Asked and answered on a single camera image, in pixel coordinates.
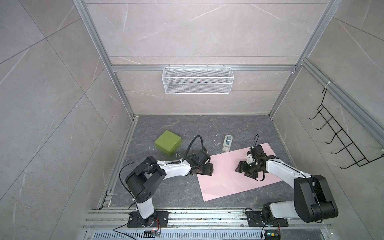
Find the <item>pink paper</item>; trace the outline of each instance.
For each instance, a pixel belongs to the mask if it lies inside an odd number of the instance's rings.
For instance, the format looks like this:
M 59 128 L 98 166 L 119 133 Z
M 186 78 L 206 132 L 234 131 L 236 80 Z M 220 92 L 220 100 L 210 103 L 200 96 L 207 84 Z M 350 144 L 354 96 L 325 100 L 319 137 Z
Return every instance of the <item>pink paper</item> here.
M 263 143 L 261 146 L 266 155 L 275 155 L 268 143 Z M 244 176 L 244 173 L 236 172 L 236 167 L 240 161 L 245 161 L 248 151 L 249 147 L 211 156 L 211 163 L 214 164 L 212 176 L 197 175 L 204 201 L 281 181 L 271 173 L 265 174 L 262 182 L 257 182 L 255 179 Z

